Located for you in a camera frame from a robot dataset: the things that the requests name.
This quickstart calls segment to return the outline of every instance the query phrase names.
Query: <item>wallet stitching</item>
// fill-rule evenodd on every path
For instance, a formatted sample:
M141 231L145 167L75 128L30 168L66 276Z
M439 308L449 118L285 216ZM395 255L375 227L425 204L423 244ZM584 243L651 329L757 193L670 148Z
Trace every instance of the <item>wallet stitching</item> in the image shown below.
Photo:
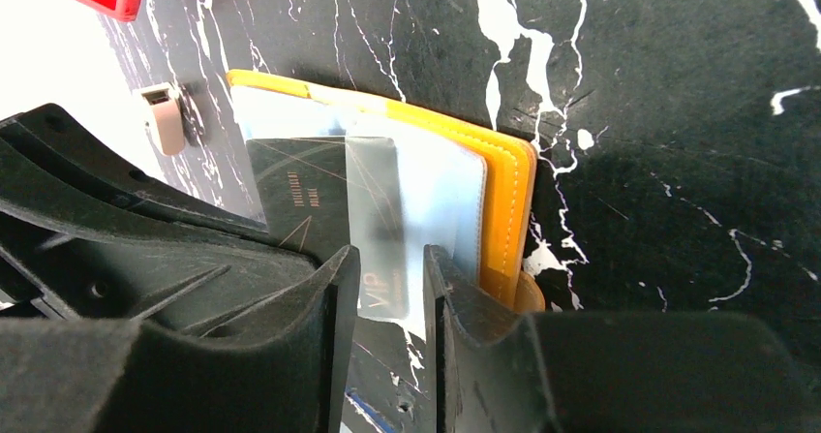
M518 191L518 189L519 189L519 161L516 160L516 156L514 156L512 152L510 152L509 150L505 149L504 147L502 147L500 145L496 145L496 144L493 144L493 143L488 142L486 140L479 139L475 136L471 136L471 135L468 135L466 133L462 133L460 131L453 130L453 129L450 129L450 128L446 128L446 127L443 127L443 126L439 126L439 128L441 130L447 131L449 133L455 133L455 134L463 136L465 138L479 141L482 144L489 145L491 147L496 147L497 149L499 149L502 152L504 152L505 154L507 154L513 160L513 167L515 168L515 170L513 172L513 199L510 202L510 214L507 218L507 236L504 239L504 253L502 254L502 268L505 268L507 266L507 255L510 252L510 231L513 229L513 211L516 209L516 203L517 203L516 202L516 199L517 199L516 195L519 192Z

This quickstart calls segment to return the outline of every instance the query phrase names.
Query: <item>screw hole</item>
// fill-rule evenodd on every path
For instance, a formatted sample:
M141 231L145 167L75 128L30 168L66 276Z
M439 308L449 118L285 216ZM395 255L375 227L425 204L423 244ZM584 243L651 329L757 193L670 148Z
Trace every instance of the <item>screw hole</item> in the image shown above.
M89 288L88 291L91 293L92 296L101 299L103 297L106 297L106 294L108 294L108 285L106 283L98 281L97 283L92 284L91 288Z
M148 183L151 181L151 177L145 174L142 170L131 170L129 171L129 176L133 180L139 181L140 183Z
M69 125L66 124L66 121L57 115L46 115L46 125L54 133L65 133L66 130L69 128Z

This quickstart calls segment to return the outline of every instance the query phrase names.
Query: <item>black marble surface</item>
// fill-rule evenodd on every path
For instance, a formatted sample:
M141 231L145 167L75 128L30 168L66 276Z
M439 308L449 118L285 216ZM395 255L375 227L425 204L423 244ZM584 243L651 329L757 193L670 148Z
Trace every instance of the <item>black marble surface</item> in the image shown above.
M131 87L185 91L191 144L158 155L167 181L249 217L229 68L488 126L498 99L500 131L542 149L525 267L552 310L750 313L821 397L818 5L143 0L136 22L103 23Z

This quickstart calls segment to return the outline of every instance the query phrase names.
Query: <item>yellow wallet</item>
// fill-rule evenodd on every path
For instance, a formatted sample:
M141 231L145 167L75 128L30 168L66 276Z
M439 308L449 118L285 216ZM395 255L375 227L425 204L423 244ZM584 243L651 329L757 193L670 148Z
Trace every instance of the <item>yellow wallet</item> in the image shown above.
M513 310L519 313L544 312L544 294L532 276L522 271L519 274L519 286L516 288L516 300Z
M511 309L517 306L536 168L535 149L529 143L426 108L289 77L231 70L228 83L383 115L454 140L484 157L487 181L479 284L485 292Z

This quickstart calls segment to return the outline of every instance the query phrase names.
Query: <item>beige clip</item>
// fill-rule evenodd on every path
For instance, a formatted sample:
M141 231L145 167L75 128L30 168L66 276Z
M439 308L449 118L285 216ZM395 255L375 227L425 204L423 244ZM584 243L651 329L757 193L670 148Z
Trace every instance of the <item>beige clip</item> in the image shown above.
M154 145L163 155L176 155L185 147L179 92L170 83L134 91L140 116Z

